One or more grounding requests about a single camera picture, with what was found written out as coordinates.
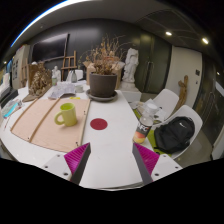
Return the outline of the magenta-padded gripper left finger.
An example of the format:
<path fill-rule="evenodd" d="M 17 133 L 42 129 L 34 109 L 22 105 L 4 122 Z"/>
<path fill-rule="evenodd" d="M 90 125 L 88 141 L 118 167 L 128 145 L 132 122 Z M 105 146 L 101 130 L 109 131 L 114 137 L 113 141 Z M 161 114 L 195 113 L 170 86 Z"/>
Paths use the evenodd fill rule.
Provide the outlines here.
<path fill-rule="evenodd" d="M 86 143 L 65 155 L 55 155 L 42 168 L 45 171 L 78 185 L 82 179 L 90 153 L 91 145 Z"/>

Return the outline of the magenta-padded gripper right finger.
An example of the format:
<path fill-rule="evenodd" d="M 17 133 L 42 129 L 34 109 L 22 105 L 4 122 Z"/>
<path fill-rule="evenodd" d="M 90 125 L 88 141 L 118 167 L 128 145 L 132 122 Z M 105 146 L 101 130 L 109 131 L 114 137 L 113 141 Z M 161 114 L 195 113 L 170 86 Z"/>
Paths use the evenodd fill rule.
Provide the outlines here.
<path fill-rule="evenodd" d="M 132 153 L 144 185 L 182 169 L 169 155 L 159 155 L 137 143 L 133 144 Z"/>

